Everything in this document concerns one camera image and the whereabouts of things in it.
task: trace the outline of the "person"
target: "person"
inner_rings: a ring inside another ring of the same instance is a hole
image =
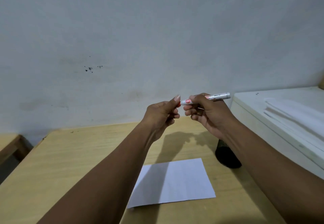
[[[224,140],[287,223],[324,223],[324,180],[295,164],[239,122],[224,101],[191,96],[185,115]],[[148,106],[118,147],[38,222],[113,223],[122,218],[151,144],[180,117],[180,96]]]

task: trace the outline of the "hand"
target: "hand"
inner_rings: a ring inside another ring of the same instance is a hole
[[[152,142],[162,136],[164,130],[174,123],[175,118],[180,117],[177,107],[180,107],[180,95],[147,108],[141,123],[153,130]]]
[[[211,101],[205,98],[207,93],[192,95],[189,98],[193,105],[185,105],[186,116],[191,116],[192,120],[200,122],[212,135],[218,139],[223,139],[223,128],[231,121],[236,120],[223,100]]]

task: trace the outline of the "whiteboard marker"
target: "whiteboard marker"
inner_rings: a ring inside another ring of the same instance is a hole
[[[209,100],[212,100],[212,101],[217,101],[217,100],[223,100],[223,99],[231,98],[231,94],[230,93],[221,93],[221,94],[205,96],[205,98],[209,99]],[[180,104],[181,105],[192,105],[193,102],[191,101],[191,99],[186,99],[186,100],[182,100],[180,102]]]

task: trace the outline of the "person's right arm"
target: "person's right arm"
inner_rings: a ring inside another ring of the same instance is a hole
[[[225,141],[290,223],[324,223],[324,180],[297,165],[239,122],[224,101],[191,96],[185,115]]]

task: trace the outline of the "person's left hand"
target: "person's left hand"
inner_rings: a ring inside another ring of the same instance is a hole
[[[180,117],[177,109],[179,106],[180,95],[177,95],[170,101],[152,104],[147,108],[141,123],[152,129],[152,142],[158,140],[164,130],[174,123],[174,119]]]

